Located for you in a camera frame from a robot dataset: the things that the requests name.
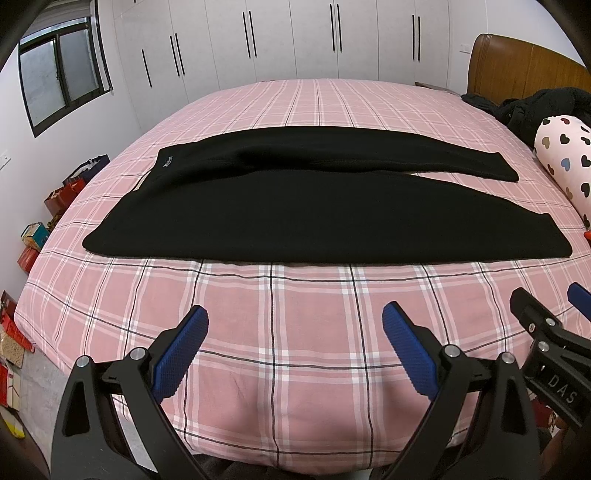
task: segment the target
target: black jacket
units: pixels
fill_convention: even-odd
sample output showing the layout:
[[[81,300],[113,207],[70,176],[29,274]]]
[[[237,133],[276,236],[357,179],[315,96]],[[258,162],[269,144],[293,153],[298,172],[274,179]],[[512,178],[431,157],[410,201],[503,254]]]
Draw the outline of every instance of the black jacket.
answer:
[[[507,99],[499,106],[474,93],[462,95],[462,100],[494,116],[529,147],[534,146],[542,120],[549,116],[573,115],[591,126],[591,93],[579,88],[539,90],[521,100]]]

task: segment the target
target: white wall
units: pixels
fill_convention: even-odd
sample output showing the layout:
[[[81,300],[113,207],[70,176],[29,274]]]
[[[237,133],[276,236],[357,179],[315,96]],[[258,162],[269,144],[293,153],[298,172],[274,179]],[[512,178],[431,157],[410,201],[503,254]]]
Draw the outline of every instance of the white wall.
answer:
[[[470,54],[461,44],[473,45],[481,33],[518,38],[557,51],[583,63],[558,23],[537,0],[449,0],[452,34],[447,87],[466,93]]]
[[[12,161],[0,171],[0,292],[18,298],[27,279],[17,265],[20,234],[51,215],[43,200],[80,163],[101,154],[113,159],[140,136],[116,48],[112,1],[99,15],[113,92],[92,100],[34,138],[22,99],[15,50],[0,72],[0,154]]]

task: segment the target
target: metal screw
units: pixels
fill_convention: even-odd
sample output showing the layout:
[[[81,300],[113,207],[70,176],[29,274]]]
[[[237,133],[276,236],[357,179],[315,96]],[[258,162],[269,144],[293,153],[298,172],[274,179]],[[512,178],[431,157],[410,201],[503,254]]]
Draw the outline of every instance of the metal screw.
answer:
[[[131,353],[129,354],[129,356],[131,357],[132,360],[141,360],[143,357],[145,357],[146,355],[146,349],[142,348],[142,347],[137,347],[134,348]]]
[[[503,360],[506,364],[512,364],[515,361],[515,357],[512,353],[503,352],[501,354],[501,360]]]
[[[85,367],[86,365],[88,365],[90,362],[90,358],[86,355],[82,355],[80,357],[78,357],[78,359],[76,360],[76,366],[77,367]]]
[[[460,353],[462,353],[462,351],[455,345],[446,345],[443,352],[451,358],[460,356]]]

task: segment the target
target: pink plaid bedsheet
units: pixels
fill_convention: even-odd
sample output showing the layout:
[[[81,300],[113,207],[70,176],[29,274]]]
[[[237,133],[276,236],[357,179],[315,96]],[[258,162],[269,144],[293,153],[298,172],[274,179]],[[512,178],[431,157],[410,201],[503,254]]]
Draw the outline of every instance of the pink plaid bedsheet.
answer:
[[[573,255],[449,265],[302,266],[105,258],[82,248],[82,239],[148,173],[160,148],[279,125],[383,128],[499,151],[519,173],[518,183],[423,175],[551,213]],[[199,209],[194,206],[188,222],[199,221]],[[475,221],[494,228],[499,219]],[[148,235],[152,228],[158,228],[158,218],[146,225]],[[522,362],[530,338],[509,311],[517,287],[542,300],[566,328],[591,332],[566,300],[571,282],[591,286],[591,250],[583,231],[575,209],[530,150],[458,96],[353,80],[257,83],[183,108],[104,169],[51,234],[21,295],[17,322],[68,372],[79,355],[100,362],[148,346],[200,304],[209,312],[209,334],[177,394],[162,403],[188,447],[312,474],[365,469],[391,463],[428,406],[382,331],[383,307],[397,300],[442,343],[472,355],[496,358],[508,350]],[[437,242],[428,219],[424,234]],[[473,405],[471,398],[455,441],[465,433]]]

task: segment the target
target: wooden headboard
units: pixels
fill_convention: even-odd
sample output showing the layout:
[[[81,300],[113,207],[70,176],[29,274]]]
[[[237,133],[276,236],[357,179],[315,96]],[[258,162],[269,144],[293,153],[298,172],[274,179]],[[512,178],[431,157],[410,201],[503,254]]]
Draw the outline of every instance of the wooden headboard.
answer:
[[[574,60],[533,43],[491,34],[476,39],[468,71],[468,93],[501,103],[557,87],[579,87],[591,92],[591,74]]]

